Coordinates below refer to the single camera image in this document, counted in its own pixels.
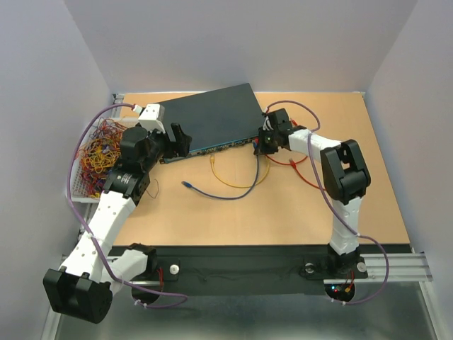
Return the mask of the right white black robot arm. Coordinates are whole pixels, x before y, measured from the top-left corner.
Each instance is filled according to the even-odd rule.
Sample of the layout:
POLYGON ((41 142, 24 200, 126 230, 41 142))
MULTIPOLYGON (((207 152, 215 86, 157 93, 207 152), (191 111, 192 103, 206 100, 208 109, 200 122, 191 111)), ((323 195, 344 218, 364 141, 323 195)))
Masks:
POLYGON ((284 109, 265 113, 258 129, 256 154, 274 154, 279 149, 305 154, 312 165, 319 162, 322 174, 316 180, 322 187, 333 226, 328 243, 327 271, 342 276, 355 266, 360 254, 359 212, 371 176, 359 144, 355 140, 341 142, 316 134, 300 125, 293 125, 284 109))

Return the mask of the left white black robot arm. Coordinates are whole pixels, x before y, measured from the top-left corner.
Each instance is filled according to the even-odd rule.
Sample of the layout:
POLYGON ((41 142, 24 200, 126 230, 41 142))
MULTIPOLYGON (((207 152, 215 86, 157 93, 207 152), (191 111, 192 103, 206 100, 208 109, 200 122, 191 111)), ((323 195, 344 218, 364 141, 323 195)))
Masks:
POLYGON ((156 290, 141 289, 149 297, 138 300, 138 304, 153 307, 164 295, 164 270, 154 247, 131 244, 112 263, 108 263, 107 256, 146 191, 149 172, 157 161, 188 154, 191 137, 177 123, 171 129, 175 141, 144 123, 123 132, 120 157, 109 173, 90 223, 62 265, 44 275, 44 289, 55 312, 98 324, 107 315, 113 296, 122 286, 131 286, 136 276, 149 279, 156 274, 159 280, 156 290))

